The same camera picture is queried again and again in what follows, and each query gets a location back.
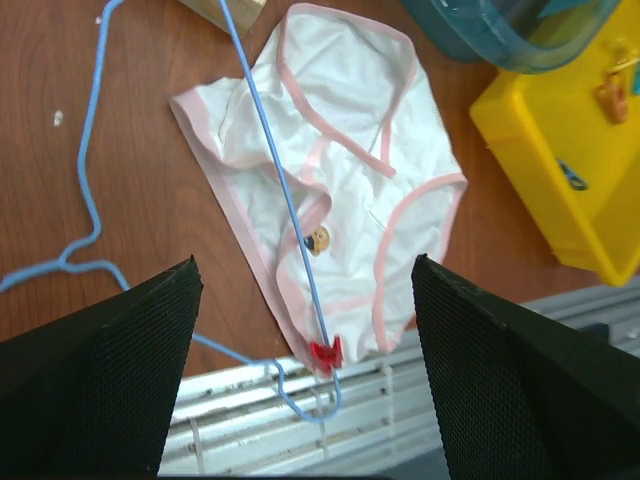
brown wooden surface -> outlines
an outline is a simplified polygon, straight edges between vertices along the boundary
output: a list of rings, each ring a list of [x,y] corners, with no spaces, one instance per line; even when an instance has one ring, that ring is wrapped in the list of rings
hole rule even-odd
[[[289,0],[269,0],[245,46],[253,61]],[[415,42],[470,186],[445,264],[525,301],[591,285],[560,266],[468,116],[495,76],[446,59],[392,0],[318,2],[387,23]],[[0,275],[57,256],[90,230],[75,158],[104,0],[0,2]],[[205,283],[198,332],[253,357],[288,348],[167,100],[240,76],[229,37],[177,0],[127,0],[113,18],[89,180],[102,215],[98,243],[135,285],[194,254]],[[64,121],[53,126],[56,110]],[[107,273],[58,273],[0,295],[0,340],[118,293]],[[194,345],[187,374],[233,365]]]

translucent blue bin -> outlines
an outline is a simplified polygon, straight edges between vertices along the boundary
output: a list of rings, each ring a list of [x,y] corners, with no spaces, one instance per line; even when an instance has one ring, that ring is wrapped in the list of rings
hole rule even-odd
[[[620,2],[400,1],[433,42],[454,60],[468,63],[484,59],[521,73],[541,73],[573,60]]]

yellow plastic container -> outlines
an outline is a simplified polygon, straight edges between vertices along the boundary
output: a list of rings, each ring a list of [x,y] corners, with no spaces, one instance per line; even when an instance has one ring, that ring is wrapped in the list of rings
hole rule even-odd
[[[640,52],[640,0],[622,0],[589,47],[540,75],[501,72],[471,107],[489,148],[565,265],[621,286],[640,263],[640,96],[636,66],[622,71],[628,120],[613,124],[594,92],[614,47]],[[588,189],[571,188],[557,159]]]

wooden block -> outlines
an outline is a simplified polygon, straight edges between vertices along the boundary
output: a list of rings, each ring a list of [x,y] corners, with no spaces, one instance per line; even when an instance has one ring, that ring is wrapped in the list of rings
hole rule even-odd
[[[194,12],[199,13],[211,23],[229,33],[227,22],[222,14],[219,0],[180,0]],[[267,0],[227,0],[229,10],[242,37],[251,28],[262,11]]]

white cloth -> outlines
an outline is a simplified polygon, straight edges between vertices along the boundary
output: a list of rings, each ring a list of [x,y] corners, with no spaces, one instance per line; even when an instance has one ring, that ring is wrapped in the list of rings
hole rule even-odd
[[[466,187],[413,44],[388,26],[297,4],[252,69],[344,364],[396,345],[411,268],[440,261]],[[174,97],[172,109],[293,353],[322,343],[275,166],[245,80]]]

